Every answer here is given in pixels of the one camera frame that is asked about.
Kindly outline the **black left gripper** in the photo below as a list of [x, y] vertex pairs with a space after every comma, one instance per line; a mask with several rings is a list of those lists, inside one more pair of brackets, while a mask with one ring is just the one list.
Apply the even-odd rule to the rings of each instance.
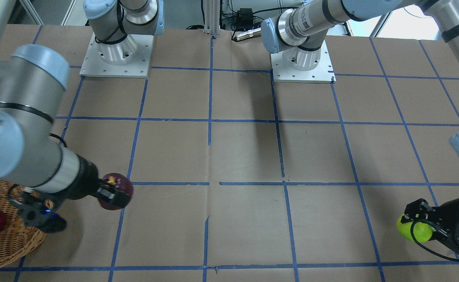
[[404, 210], [404, 223], [421, 222], [437, 227], [433, 239], [459, 255], [459, 198], [438, 207], [418, 199], [407, 204]]

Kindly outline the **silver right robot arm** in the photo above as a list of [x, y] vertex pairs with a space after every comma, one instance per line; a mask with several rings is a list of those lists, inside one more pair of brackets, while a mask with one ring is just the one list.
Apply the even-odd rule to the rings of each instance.
[[[0, 0], [0, 39], [14, 0]], [[85, 0], [94, 37], [81, 75], [146, 78], [153, 38], [164, 31], [161, 0]], [[131, 200], [127, 179], [99, 177], [95, 165], [49, 140], [70, 66], [58, 52], [35, 44], [18, 47], [0, 61], [0, 180], [45, 193], [56, 203], [88, 195], [106, 209]]]

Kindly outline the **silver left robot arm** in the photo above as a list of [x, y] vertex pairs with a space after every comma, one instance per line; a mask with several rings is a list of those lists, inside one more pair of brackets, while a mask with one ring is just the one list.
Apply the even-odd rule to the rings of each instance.
[[[298, 52], [293, 57], [293, 68], [308, 71], [316, 67], [328, 29], [350, 20], [383, 21], [394, 10], [410, 5], [418, 6], [436, 22], [441, 38], [459, 63], [459, 0], [307, 0], [299, 7], [284, 7], [278, 16], [263, 20], [262, 43], [270, 54]], [[423, 245], [429, 240], [459, 255], [459, 198], [436, 207], [418, 199], [407, 204], [397, 224], [403, 237], [432, 255], [453, 261]]]

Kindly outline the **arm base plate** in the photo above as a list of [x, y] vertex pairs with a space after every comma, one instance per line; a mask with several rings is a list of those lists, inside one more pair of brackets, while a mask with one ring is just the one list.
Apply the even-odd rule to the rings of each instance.
[[334, 83], [336, 77], [326, 41], [316, 51], [292, 48], [270, 55], [274, 82]]
[[155, 37], [148, 34], [129, 34], [115, 45], [97, 43], [90, 38], [80, 75], [95, 78], [148, 77]]

